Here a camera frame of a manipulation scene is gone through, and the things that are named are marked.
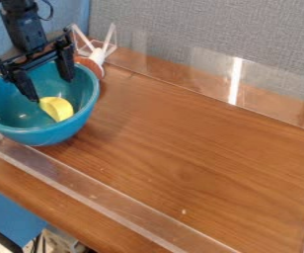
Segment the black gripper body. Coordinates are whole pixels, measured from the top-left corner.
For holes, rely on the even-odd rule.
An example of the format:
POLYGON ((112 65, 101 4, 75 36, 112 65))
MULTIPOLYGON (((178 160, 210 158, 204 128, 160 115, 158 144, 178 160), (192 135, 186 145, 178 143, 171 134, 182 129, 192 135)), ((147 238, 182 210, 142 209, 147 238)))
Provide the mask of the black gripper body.
POLYGON ((47 35, 48 43, 41 51, 21 52, 12 48, 7 53, 0 56, 0 75, 5 81, 12 81, 12 73, 21 69, 31 71, 40 67, 45 63, 53 61, 56 58, 56 52, 53 43, 56 40, 63 39, 72 44, 71 28, 64 28, 61 31, 53 32, 47 35))

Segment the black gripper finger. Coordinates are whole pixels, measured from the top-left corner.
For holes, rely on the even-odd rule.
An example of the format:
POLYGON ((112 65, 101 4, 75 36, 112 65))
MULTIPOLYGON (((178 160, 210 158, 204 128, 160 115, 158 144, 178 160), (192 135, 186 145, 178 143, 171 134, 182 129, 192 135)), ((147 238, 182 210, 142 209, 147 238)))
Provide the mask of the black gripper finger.
POLYGON ((13 84, 16 85, 20 93, 27 97, 27 99, 31 102, 37 102, 39 96, 36 93, 33 82, 32 82, 31 78, 28 77, 27 72, 24 70, 17 69, 12 73, 12 81, 13 81, 13 84))
POLYGON ((60 78, 69 82, 73 78, 73 48, 72 44, 59 39, 53 43, 56 58, 55 66, 60 78))

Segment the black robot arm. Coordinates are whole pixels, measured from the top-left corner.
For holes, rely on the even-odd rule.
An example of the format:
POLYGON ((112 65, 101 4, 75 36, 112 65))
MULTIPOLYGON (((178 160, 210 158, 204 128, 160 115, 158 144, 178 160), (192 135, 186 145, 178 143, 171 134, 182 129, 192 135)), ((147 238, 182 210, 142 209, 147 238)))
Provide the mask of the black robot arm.
POLYGON ((33 82, 27 72, 53 61, 59 77, 69 82, 73 71, 73 42, 71 28, 64 27, 61 33, 47 37, 35 0, 0 0, 0 18, 16 52, 12 56, 0 56, 0 76, 11 82, 19 92, 32 102, 39 101, 33 82))

